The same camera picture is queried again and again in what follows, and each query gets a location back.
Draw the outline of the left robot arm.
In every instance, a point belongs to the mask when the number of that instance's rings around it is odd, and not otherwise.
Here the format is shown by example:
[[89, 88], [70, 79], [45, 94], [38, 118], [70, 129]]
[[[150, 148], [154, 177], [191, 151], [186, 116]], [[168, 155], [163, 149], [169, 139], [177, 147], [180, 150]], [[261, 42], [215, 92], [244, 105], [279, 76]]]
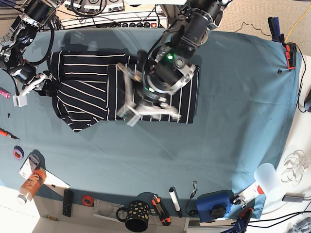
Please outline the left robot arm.
[[139, 50], [141, 71], [133, 71], [121, 63], [125, 84], [124, 105], [117, 115], [133, 127], [144, 116], [180, 122], [182, 105], [186, 104], [186, 120], [190, 118], [196, 65], [190, 59], [206, 43], [208, 33], [219, 27], [229, 0], [190, 0], [181, 8], [172, 25], [145, 52]]

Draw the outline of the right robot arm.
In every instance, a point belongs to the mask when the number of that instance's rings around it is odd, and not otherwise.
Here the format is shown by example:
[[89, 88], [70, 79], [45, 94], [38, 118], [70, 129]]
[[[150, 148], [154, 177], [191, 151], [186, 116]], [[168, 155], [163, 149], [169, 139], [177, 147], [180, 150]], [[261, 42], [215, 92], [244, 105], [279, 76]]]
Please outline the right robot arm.
[[[13, 80], [16, 94], [12, 96], [14, 106], [27, 105], [27, 94], [32, 90], [43, 96], [50, 96], [52, 75], [49, 71], [37, 73], [37, 67], [43, 62], [51, 64], [49, 55], [52, 50], [55, 31], [52, 18], [63, 0], [26, 0], [9, 32], [0, 39], [0, 68]], [[44, 26], [51, 31], [46, 54], [41, 60], [30, 62], [24, 59], [26, 47], [35, 39]]]

